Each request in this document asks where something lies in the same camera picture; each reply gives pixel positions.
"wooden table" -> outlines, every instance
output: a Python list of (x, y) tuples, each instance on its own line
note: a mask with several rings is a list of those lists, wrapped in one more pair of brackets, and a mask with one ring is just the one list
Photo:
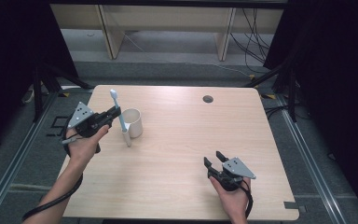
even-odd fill
[[(295, 199), (256, 90), (97, 86), (89, 107), (103, 112), (113, 106), (111, 89), (122, 111), (141, 111), (144, 132), (127, 147), (114, 120), (65, 217), (227, 220), (203, 164), (207, 157), (222, 170), (219, 150), (239, 157), (256, 175), (250, 220), (298, 218), (283, 204)], [(213, 101), (205, 103), (205, 95)]]

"metal bar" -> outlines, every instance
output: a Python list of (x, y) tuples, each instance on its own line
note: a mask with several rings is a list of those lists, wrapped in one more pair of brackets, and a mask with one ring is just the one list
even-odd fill
[[(279, 101), (279, 105), (285, 105), (285, 101), (281, 95), (278, 95), (277, 98)], [(333, 192), (328, 187), (321, 173), (321, 170), (319, 169), (315, 159), (312, 157), (312, 153), (310, 152), (310, 149), (308, 148), (308, 145), (304, 140), (301, 131), (298, 129), (297, 124), (292, 121), (287, 111), (283, 111), (283, 117), (296, 141), (298, 150), (307, 165), (308, 171), (310, 172), (310, 177), (312, 178), (313, 183), (315, 184), (315, 187), (321, 196), (321, 199), (324, 203), (328, 215), (332, 220), (332, 223), (347, 223), (345, 217), (342, 214), (341, 209), (339, 208), (338, 202), (333, 195)]]
[(253, 88), (255, 86), (257, 86), (258, 84), (267, 81), (268, 79), (274, 77), (275, 75), (281, 73), (283, 70), (283, 65), (278, 65), (276, 68), (272, 69), (271, 71), (267, 72), (266, 74), (264, 74), (262, 77), (256, 79), (255, 81), (252, 81), (249, 84), (246, 84), (245, 88)]
[(22, 141), (19, 149), (16, 152), (16, 155), (14, 156), (13, 160), (11, 161), (10, 165), (7, 167), (5, 174), (0, 180), (0, 205), (2, 201), (5, 199), (5, 196), (7, 195), (7, 191), (10, 189), (10, 185), (13, 182), (14, 178), (16, 177), (18, 171), (21, 168), (21, 165), (23, 164), (32, 143), (36, 139), (36, 136), (42, 126), (42, 124), (45, 121), (46, 114), (48, 113), (48, 110), (51, 108), (51, 105), (57, 99), (58, 93), (52, 92), (46, 102), (45, 102), (45, 110), (41, 113), (40, 118), (34, 122), (28, 131), (27, 135), (25, 136), (24, 140)]
[(42, 0), (48, 4), (112, 5), (112, 6), (157, 6), (157, 7), (247, 7), (277, 8), (307, 7), (301, 1), (287, 0)]
[(60, 94), (63, 93), (93, 93), (94, 89), (86, 90), (79, 86), (62, 86), (62, 90), (59, 91)]

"black cable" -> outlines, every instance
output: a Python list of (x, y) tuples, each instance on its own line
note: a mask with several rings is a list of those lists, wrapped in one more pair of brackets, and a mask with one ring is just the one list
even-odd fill
[(245, 64), (246, 64), (246, 66), (248, 67), (248, 69), (250, 69), (252, 72), (262, 73), (262, 72), (258, 72), (258, 71), (255, 71), (255, 70), (251, 69), (251, 68), (249, 67), (248, 63), (247, 63), (247, 54), (246, 54), (246, 53), (247, 53), (247, 52), (251, 52), (250, 50), (248, 50), (248, 48), (249, 48), (249, 45), (250, 45), (251, 41), (253, 41), (253, 40), (252, 40), (252, 36), (253, 36), (253, 35), (255, 36), (255, 38), (256, 38), (256, 40), (257, 40), (257, 45), (258, 45), (258, 47), (259, 47), (259, 49), (260, 49), (260, 53), (261, 53), (261, 55), (262, 55), (262, 57), (263, 57), (263, 59), (260, 59), (258, 56), (257, 56), (257, 58), (261, 60), (261, 61), (260, 61), (261, 63), (264, 63), (264, 62), (265, 62), (265, 57), (264, 57), (264, 55), (263, 55), (264, 51), (263, 51), (262, 48), (260, 47), (260, 43), (258, 42), (257, 36), (255, 35), (255, 30), (254, 30), (254, 26), (255, 26), (255, 24), (256, 24), (255, 19), (254, 19), (254, 26), (252, 26), (252, 24), (250, 23), (250, 21), (249, 21), (247, 15), (246, 15), (246, 12), (245, 12), (244, 8), (242, 9), (242, 12), (243, 12), (243, 15), (244, 15), (244, 17), (245, 17), (245, 19), (246, 19), (246, 21), (247, 21), (247, 23), (248, 23), (248, 25), (249, 25), (249, 28), (251, 29), (251, 35), (250, 35), (250, 36), (247, 36), (247, 37), (248, 37), (248, 43), (247, 43), (247, 45), (246, 45), (247, 51), (245, 51)]
[[(295, 106), (303, 106), (303, 104), (295, 103)], [(284, 110), (284, 109), (289, 109), (289, 105), (280, 105), (280, 106), (275, 106), (275, 107), (271, 107), (271, 108), (265, 108), (264, 110), (266, 110), (266, 115), (268, 115), (267, 119), (270, 119), (273, 114), (275, 114), (276, 112), (278, 112), (280, 110)], [(311, 118), (305, 118), (305, 117), (299, 116), (297, 113), (296, 113), (296, 116), (298, 116), (301, 119), (311, 119)]]
[[(65, 125), (64, 125), (63, 131), (62, 131), (62, 140), (66, 140), (66, 139), (67, 139), (67, 138), (66, 138), (66, 131), (67, 131), (67, 127), (68, 127), (69, 121), (70, 121), (70, 119), (72, 118), (73, 115), (74, 115), (74, 114), (72, 114), (71, 116), (69, 116), (69, 118), (68, 118), (67, 121), (65, 122)], [(70, 156), (70, 154), (69, 154), (69, 147), (68, 147), (67, 145), (65, 145), (65, 146), (64, 146), (64, 149), (65, 149), (65, 151), (67, 152), (67, 154)], [(53, 200), (53, 201), (51, 201), (51, 202), (49, 202), (49, 203), (42, 204), (42, 205), (37, 206), (36, 208), (34, 208), (34, 209), (28, 211), (27, 213), (24, 214), (24, 216), (22, 216), (22, 221), (26, 220), (27, 218), (29, 218), (29, 217), (31, 217), (31, 216), (37, 214), (37, 213), (40, 213), (40, 212), (42, 212), (42, 211), (44, 211), (44, 210), (46, 210), (46, 209), (48, 209), (48, 208), (50, 208), (50, 207), (52, 207), (52, 206), (58, 204), (58, 203), (61, 203), (61, 202), (63, 202), (64, 200), (66, 200), (67, 198), (71, 197), (71, 195), (74, 194), (74, 193), (77, 191), (77, 189), (80, 187), (82, 181), (83, 181), (83, 174), (79, 177), (79, 179), (78, 179), (77, 182), (75, 183), (74, 187), (73, 187), (72, 189), (70, 189), (67, 193), (65, 193), (64, 195), (62, 195), (62, 196), (61, 196), (60, 198), (58, 198), (58, 199), (55, 199), (55, 200)]]
[(259, 44), (259, 43), (255, 42), (253, 39), (251, 39), (251, 41), (252, 41), (254, 44), (260, 45), (261, 48), (269, 49), (269, 45), (268, 45), (266, 42), (264, 42), (263, 39), (261, 39), (261, 40), (262, 40), (262, 42), (263, 42), (265, 45)]
[(25, 221), (25, 219), (27, 219), (28, 217), (31, 217), (31, 216), (35, 215), (36, 213), (40, 213), (40, 212), (58, 204), (58, 203), (63, 202), (67, 198), (71, 197), (71, 195), (74, 194), (77, 191), (77, 189), (80, 187), (82, 181), (83, 181), (83, 175), (81, 175), (81, 177), (77, 180), (75, 186), (71, 190), (69, 190), (67, 193), (62, 195), (60, 198), (58, 198), (54, 201), (51, 201), (49, 203), (42, 204), (42, 205), (32, 209), (31, 211), (25, 213), (25, 215), (22, 216), (22, 221)]
[(248, 206), (246, 208), (246, 211), (245, 211), (245, 216), (248, 217), (249, 214), (251, 213), (252, 211), (252, 207), (253, 207), (253, 203), (254, 203), (254, 200), (253, 200), (253, 196), (252, 196), (252, 193), (251, 193), (251, 189), (249, 188), (249, 185), (248, 183), (246, 183), (246, 181), (242, 180), (243, 183), (245, 183), (246, 187), (248, 187), (248, 189), (244, 188), (243, 186), (241, 186), (240, 184), (238, 184), (237, 182), (234, 182), (235, 185), (237, 185), (243, 192), (245, 192), (246, 194), (246, 197), (248, 197)]
[(255, 39), (257, 41), (257, 45), (258, 45), (258, 49), (260, 50), (260, 54), (263, 57), (263, 60), (265, 61), (267, 55), (266, 55), (266, 52), (264, 52), (263, 48), (261, 48), (261, 44), (260, 44), (260, 41), (259, 41), (259, 38), (261, 38), (261, 37), (257, 32), (257, 22), (256, 22), (256, 20), (257, 20), (257, 8), (254, 8), (254, 29), (253, 29), (253, 32), (255, 34)]
[(233, 34), (231, 34), (232, 39), (234, 40), (234, 42), (237, 44), (237, 46), (244, 52), (250, 54), (252, 57), (254, 57), (256, 60), (258, 60), (259, 62), (263, 63), (263, 59), (258, 57), (255, 53), (251, 52), (250, 50), (248, 50), (246, 47), (244, 47), (235, 37)]
[(261, 37), (261, 35), (259, 33), (257, 33), (258, 37), (260, 38), (261, 42), (263, 42), (264, 45), (261, 45), (261, 47), (265, 48), (265, 49), (269, 49), (270, 46), (268, 43), (266, 43), (266, 41), (263, 40), (263, 38)]
[(78, 133), (74, 133), (74, 134), (72, 134), (71, 136), (69, 136), (69, 137), (67, 137), (67, 138), (65, 138), (65, 139), (61, 139), (61, 140), (66, 140), (66, 139), (70, 139), (70, 138), (73, 138), (73, 137), (75, 137), (75, 136), (77, 136), (77, 135), (79, 135)]
[(304, 116), (300, 116), (300, 115), (298, 115), (297, 113), (295, 113), (296, 114), (296, 116), (298, 116), (299, 118), (301, 118), (301, 119), (312, 119), (312, 118), (310, 118), (310, 117), (304, 117)]

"hand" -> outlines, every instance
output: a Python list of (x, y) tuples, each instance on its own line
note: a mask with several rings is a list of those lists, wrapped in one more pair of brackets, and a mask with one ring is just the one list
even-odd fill
[[(68, 145), (71, 153), (71, 161), (79, 161), (81, 164), (87, 164), (95, 154), (98, 142), (108, 133), (109, 126), (104, 125), (96, 134), (90, 138), (82, 138), (77, 135), (78, 139)], [(76, 134), (75, 129), (68, 129), (66, 137)]]
[[(223, 209), (229, 216), (231, 222), (234, 224), (237, 223), (247, 223), (245, 210), (248, 206), (249, 199), (246, 196), (245, 192), (241, 189), (236, 189), (233, 191), (226, 191), (220, 185), (220, 183), (213, 177), (209, 177), (211, 183), (216, 189), (217, 194), (219, 195), (220, 202), (223, 205)], [(251, 187), (251, 179), (248, 177), (244, 177), (243, 180), (248, 184), (249, 188)], [(241, 185), (248, 189), (245, 183), (241, 183)]]

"gray floor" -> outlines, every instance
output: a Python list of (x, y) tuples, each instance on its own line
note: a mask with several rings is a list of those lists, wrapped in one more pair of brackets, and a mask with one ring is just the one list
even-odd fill
[[(241, 51), (232, 40), (228, 46), (227, 59), (224, 62), (219, 62), (217, 60), (212, 34), (130, 32), (127, 33), (124, 39), (118, 57), (112, 61), (106, 52), (101, 31), (62, 30), (62, 33), (72, 57), (76, 62), (76, 69), (80, 77), (89, 82), (98, 83), (103, 80), (103, 82), (119, 84), (121, 79), (117, 79), (117, 77), (120, 77), (120, 74), (122, 76), (136, 76), (137, 74), (141, 74), (143, 72), (142, 66), (145, 63), (149, 64), (147, 66), (148, 69), (153, 69), (154, 66), (158, 66), (161, 69), (161, 67), (164, 67), (163, 64), (166, 64), (167, 69), (173, 68), (173, 70), (186, 65), (189, 71), (193, 71), (194, 73), (197, 73), (197, 71), (199, 71), (197, 69), (201, 68), (211, 69), (211, 77), (216, 76), (216, 81), (213, 84), (211, 84), (211, 82), (208, 83), (210, 85), (220, 86), (236, 86), (236, 84), (233, 83), (222, 83), (221, 77), (217, 79), (220, 74), (231, 76), (228, 71), (240, 78), (243, 77), (244, 80), (248, 80), (250, 75), (261, 75), (257, 72), (250, 71), (249, 68), (244, 66), (246, 64), (251, 66), (254, 70), (258, 69), (256, 71), (267, 71), (263, 68), (257, 68), (257, 66), (261, 66), (262, 63), (250, 56), (245, 57), (243, 51)], [(246, 46), (247, 41), (244, 35), (235, 34), (235, 37)], [(271, 41), (271, 38), (272, 35), (263, 35), (263, 39), (267, 43)], [(257, 52), (258, 46), (252, 45), (249, 49)], [(133, 63), (137, 63), (138, 70), (133, 70)], [(121, 70), (118, 70), (120, 74), (112, 75), (112, 77), (116, 78), (112, 81), (109, 79), (109, 69), (110, 66), (114, 66), (115, 64), (120, 64), (119, 69)], [(210, 66), (205, 68), (204, 66), (201, 67), (200, 64)], [(103, 72), (106, 73), (103, 77), (95, 75), (100, 74), (101, 76)], [(191, 77), (196, 74), (170, 75), (175, 77)], [(123, 79), (123, 83), (128, 82), (124, 77), (121, 78)], [(181, 84), (204, 85), (203, 83), (190, 81)], [(272, 80), (269, 80), (261, 84), (258, 89), (261, 93), (271, 93), (271, 84)], [(71, 83), (63, 82), (63, 85), (71, 85)], [(86, 103), (90, 98), (90, 93), (73, 93), (69, 98), (59, 97), (54, 102), (49, 117), (42, 124), (42, 129), (38, 134), (38, 137), (44, 138), (44, 140), (40, 139), (39, 141), (38, 138), (36, 138), (33, 142), (33, 148), (43, 148), (43, 150), (31, 150), (21, 165), (9, 192), (0, 206), (0, 223), (17, 222), (13, 220), (19, 220), (24, 211), (35, 206), (38, 199), (46, 193), (46, 190), (48, 190), (48, 187), (54, 181), (58, 169), (61, 167), (64, 153), (57, 149), (61, 148), (58, 141), (50, 141), (48, 146), (41, 146), (40, 144), (46, 142), (45, 138), (49, 134), (57, 132), (57, 130), (51, 128), (53, 119), (62, 114), (70, 114), (72, 107), (68, 106), (68, 104), (78, 101)], [(279, 104), (277, 100), (272, 99), (262, 99), (262, 103), (265, 107), (273, 107)], [(343, 216), (347, 220), (347, 223), (358, 223), (358, 200), (352, 192), (351, 186), (349, 186), (345, 176), (340, 172), (337, 164), (326, 156), (329, 152), (328, 148), (324, 144), (312, 120), (308, 119), (306, 108), (299, 107), (296, 109), (296, 112), (298, 115), (298, 128), (306, 139), (312, 157), (317, 162), (326, 185), (333, 192)], [(5, 138), (3, 138), (5, 140), (2, 141), (2, 145), (0, 146), (0, 180), (7, 171), (7, 167), (15, 156), (17, 149), (21, 146), (22, 138), (27, 134), (33, 124), (32, 119), (30, 119), (33, 117), (33, 113), (33, 104), (27, 104), (20, 108), (16, 114), (12, 115), (13, 121), (6, 128), (6, 131), (2, 133), (2, 136), (5, 136)], [(315, 187), (310, 171), (302, 159), (300, 150), (286, 122), (282, 112), (273, 115), (269, 119), (269, 124), (278, 149), (280, 150), (283, 166), (288, 175), (296, 203), (300, 207), (300, 218), (291, 223), (334, 223), (326, 212), (323, 198)], [(14, 134), (13, 132), (16, 132), (16, 138), (10, 137)], [(62, 223), (102, 223), (102, 220), (65, 218)], [(116, 222), (113, 223), (127, 222), (116, 220)]]

